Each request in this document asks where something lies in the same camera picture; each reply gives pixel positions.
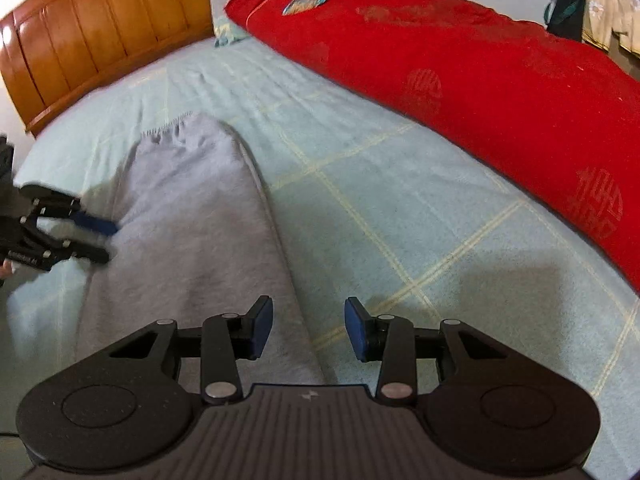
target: wooden headboard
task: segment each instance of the wooden headboard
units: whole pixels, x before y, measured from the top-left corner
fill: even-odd
[[[213,35],[209,0],[27,0],[0,30],[0,72],[35,136],[91,90]]]

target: light blue bedsheet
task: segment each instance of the light blue bedsheet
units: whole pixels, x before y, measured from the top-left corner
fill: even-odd
[[[599,479],[640,468],[639,300],[616,271],[428,128],[256,40],[203,41],[93,92],[44,131],[17,180],[81,194],[108,215],[118,167],[142,131],[198,110],[233,126],[257,162],[327,380],[371,384],[378,372],[345,338],[348,296],[417,326],[460,318],[594,395],[603,429],[588,466]],[[26,390],[70,363],[87,268],[21,274],[0,292],[5,431]],[[434,386],[431,362],[420,381]],[[18,444],[0,441],[0,477],[24,465]]]

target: metal screw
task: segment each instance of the metal screw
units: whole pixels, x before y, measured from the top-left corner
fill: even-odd
[[[387,399],[406,399],[414,392],[414,389],[404,383],[388,383],[380,388]]]
[[[237,390],[233,384],[225,381],[207,384],[204,388],[204,392],[212,399],[226,399],[236,393]]]

